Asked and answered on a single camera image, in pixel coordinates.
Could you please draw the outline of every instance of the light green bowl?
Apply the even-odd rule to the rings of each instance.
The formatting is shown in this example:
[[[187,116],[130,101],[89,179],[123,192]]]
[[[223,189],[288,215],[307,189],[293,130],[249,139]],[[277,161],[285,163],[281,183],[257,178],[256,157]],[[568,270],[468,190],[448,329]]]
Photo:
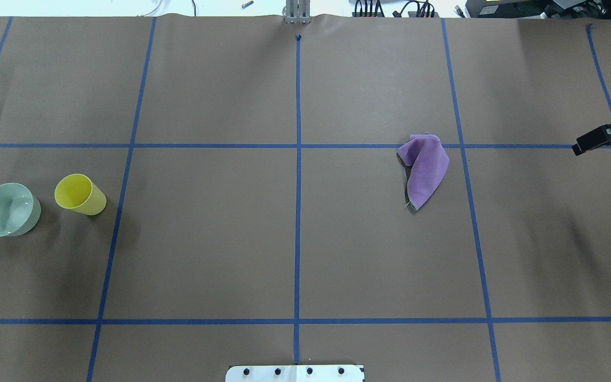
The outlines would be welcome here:
[[[29,189],[18,183],[0,185],[0,237],[19,236],[39,221],[41,205]]]

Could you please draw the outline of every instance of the washcloth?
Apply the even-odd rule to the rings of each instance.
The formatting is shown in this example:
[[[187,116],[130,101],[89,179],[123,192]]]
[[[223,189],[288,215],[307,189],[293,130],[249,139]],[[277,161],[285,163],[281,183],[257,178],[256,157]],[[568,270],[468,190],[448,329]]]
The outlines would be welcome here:
[[[440,185],[449,167],[449,157],[436,135],[421,134],[409,137],[409,142],[397,150],[397,154],[411,166],[407,181],[409,205],[419,210]]]

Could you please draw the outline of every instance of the horizontal blue line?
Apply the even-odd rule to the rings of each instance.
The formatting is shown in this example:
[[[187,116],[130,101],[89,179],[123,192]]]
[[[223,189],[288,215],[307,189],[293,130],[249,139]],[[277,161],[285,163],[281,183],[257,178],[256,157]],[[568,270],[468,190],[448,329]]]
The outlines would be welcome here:
[[[0,143],[0,148],[129,148],[129,143]],[[392,143],[332,143],[301,145],[303,149],[397,149],[400,144]],[[446,149],[458,149],[458,143],[444,143]],[[296,144],[281,143],[136,143],[137,148],[245,148],[245,149],[295,149]],[[525,143],[466,143],[466,149],[570,149],[572,145],[525,144]]]
[[[611,322],[611,316],[427,317],[427,318],[249,318],[249,319],[24,319],[0,318],[0,325],[391,325],[391,324],[543,324]]]

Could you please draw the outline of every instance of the yellow cup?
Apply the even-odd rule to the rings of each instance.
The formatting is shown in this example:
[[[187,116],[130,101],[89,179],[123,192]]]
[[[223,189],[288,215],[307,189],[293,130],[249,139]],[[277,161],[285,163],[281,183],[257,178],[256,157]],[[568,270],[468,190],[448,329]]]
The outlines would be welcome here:
[[[58,182],[54,196],[62,208],[84,215],[97,215],[107,204],[104,193],[84,174],[64,177]]]

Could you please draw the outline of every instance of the white bracket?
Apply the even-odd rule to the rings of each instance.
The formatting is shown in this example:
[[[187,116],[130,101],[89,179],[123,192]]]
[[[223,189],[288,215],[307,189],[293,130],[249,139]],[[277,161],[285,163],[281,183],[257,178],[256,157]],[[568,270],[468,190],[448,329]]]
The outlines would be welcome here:
[[[364,382],[362,365],[231,367],[225,382]]]
[[[284,20],[287,24],[310,24],[310,0],[286,0]]]

